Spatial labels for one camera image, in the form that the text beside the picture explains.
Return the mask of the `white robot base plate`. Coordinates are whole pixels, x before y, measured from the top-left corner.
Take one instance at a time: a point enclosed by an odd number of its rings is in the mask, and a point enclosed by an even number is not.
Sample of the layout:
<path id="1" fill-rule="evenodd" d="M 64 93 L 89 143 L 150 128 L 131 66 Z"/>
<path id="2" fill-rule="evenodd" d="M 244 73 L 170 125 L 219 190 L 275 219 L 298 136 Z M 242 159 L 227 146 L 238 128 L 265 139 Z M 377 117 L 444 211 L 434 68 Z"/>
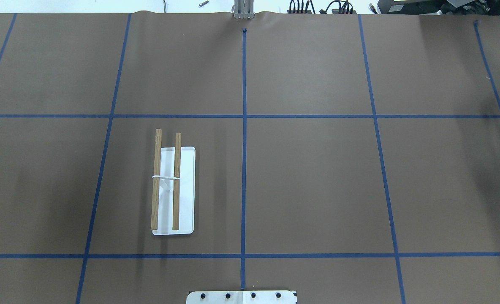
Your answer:
<path id="1" fill-rule="evenodd" d="M 297 304 L 296 291 L 234 290 L 190 292 L 187 304 Z"/>

